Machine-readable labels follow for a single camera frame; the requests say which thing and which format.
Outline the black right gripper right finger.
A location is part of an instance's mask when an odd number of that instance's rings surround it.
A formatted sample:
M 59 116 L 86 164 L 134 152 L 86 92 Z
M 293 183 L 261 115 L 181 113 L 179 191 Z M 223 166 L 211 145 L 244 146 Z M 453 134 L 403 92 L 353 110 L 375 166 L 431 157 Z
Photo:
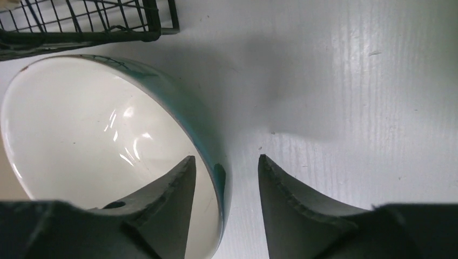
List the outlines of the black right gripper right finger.
M 266 155 L 259 190 L 270 258 L 457 258 L 457 204 L 364 210 L 328 197 Z

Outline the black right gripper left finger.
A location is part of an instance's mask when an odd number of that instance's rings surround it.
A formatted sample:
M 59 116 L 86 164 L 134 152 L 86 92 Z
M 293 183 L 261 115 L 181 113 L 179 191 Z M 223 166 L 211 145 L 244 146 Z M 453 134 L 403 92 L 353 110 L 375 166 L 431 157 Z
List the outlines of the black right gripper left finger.
M 185 157 L 101 209 L 58 200 L 1 202 L 1 258 L 184 258 L 196 185 Z

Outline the white ceramic bowl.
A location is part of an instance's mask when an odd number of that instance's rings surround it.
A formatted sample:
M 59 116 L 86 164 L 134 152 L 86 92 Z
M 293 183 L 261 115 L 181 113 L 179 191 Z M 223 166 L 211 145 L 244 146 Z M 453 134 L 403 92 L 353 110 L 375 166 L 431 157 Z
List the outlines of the white ceramic bowl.
M 30 198 L 85 209 L 125 197 L 194 156 L 185 256 L 217 251 L 230 206 L 226 156 L 211 110 L 168 74 L 98 55 L 37 60 L 9 82 L 1 135 Z

